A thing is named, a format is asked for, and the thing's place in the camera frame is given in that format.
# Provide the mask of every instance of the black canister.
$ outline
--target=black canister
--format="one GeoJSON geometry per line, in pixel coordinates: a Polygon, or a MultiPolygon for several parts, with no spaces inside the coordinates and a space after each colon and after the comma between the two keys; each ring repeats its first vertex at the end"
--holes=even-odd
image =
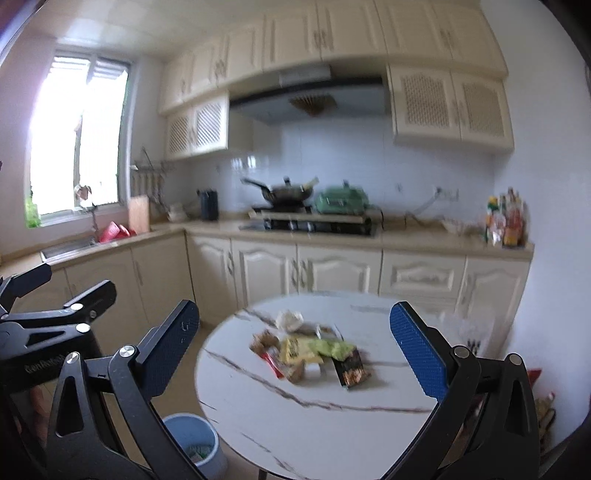
{"type": "Polygon", "coordinates": [[[218,220],[220,211],[217,206],[217,191],[204,190],[198,194],[201,201],[201,220],[218,220]]]}

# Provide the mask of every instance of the marble tabletop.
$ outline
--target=marble tabletop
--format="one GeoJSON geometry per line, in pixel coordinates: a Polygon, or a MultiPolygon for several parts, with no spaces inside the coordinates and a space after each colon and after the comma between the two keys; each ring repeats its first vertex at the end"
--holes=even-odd
{"type": "MultiPolygon", "coordinates": [[[[195,386],[207,419],[232,449],[274,475],[379,479],[436,404],[423,393],[392,337],[389,312],[395,303],[324,292],[279,297],[237,312],[209,336],[197,359],[195,386]],[[282,310],[301,312],[306,323],[336,325],[357,345],[370,379],[347,390],[332,361],[297,385],[277,379],[248,347],[252,335],[268,328],[282,310]]],[[[422,317],[436,326],[434,317],[422,317]]]]}

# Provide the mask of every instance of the white ceiling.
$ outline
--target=white ceiling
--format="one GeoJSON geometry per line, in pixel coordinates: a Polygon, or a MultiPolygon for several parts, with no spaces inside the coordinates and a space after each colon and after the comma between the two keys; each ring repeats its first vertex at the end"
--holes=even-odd
{"type": "Polygon", "coordinates": [[[306,0],[47,0],[27,28],[61,43],[170,58],[273,7],[306,0]]]}

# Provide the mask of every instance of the blue gripper pad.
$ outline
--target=blue gripper pad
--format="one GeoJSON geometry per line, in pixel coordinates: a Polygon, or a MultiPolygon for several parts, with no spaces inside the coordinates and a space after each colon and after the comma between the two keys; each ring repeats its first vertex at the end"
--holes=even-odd
{"type": "Polygon", "coordinates": [[[427,325],[405,301],[390,310],[390,331],[404,353],[425,395],[439,403],[447,394],[447,369],[427,338],[427,325]]]}
{"type": "Polygon", "coordinates": [[[197,306],[182,300],[164,323],[140,342],[135,365],[139,389],[146,400],[164,393],[198,329],[197,306]]]}

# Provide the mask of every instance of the wooden cutting board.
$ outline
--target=wooden cutting board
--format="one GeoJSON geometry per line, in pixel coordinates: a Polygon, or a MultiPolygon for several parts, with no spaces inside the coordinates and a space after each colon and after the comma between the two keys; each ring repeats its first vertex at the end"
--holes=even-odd
{"type": "Polygon", "coordinates": [[[139,235],[150,231],[150,199],[147,195],[131,197],[127,205],[129,228],[139,235]]]}

